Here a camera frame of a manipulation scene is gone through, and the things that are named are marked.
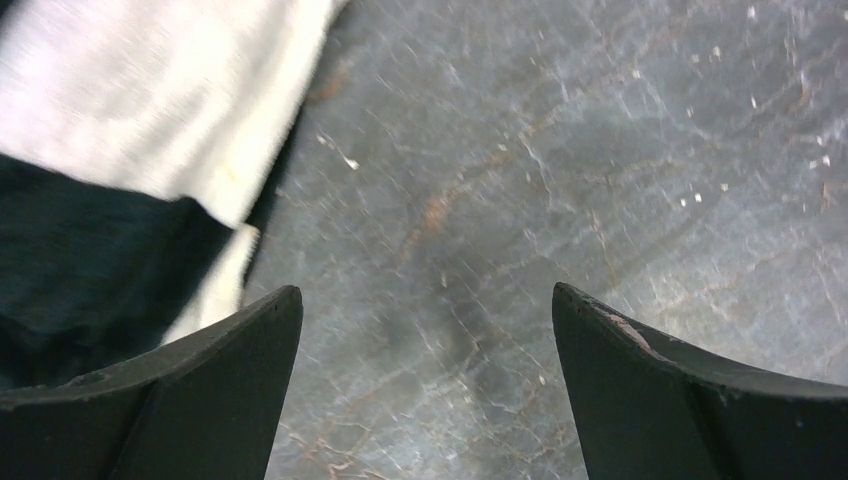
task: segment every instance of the black and white cloth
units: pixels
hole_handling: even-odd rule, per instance
[[[18,0],[0,28],[0,388],[240,306],[246,219],[344,0]]]

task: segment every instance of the stone surface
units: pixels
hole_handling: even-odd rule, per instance
[[[848,383],[846,10],[354,0],[249,286],[306,307],[268,478],[586,478],[556,281]]]

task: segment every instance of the black plastic part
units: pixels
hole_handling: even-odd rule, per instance
[[[59,388],[0,395],[0,478],[264,478],[300,341],[300,290]]]
[[[719,357],[566,284],[553,324],[593,480],[848,478],[848,388]]]

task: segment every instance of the gray marble surface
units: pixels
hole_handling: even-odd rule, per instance
[[[268,478],[586,478],[556,281],[848,383],[846,10],[354,0],[249,286],[306,306]]]

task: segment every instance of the white fabric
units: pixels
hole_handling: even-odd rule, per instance
[[[235,230],[173,341],[239,308],[243,225],[345,0],[19,0],[0,37],[0,151],[189,196]]]

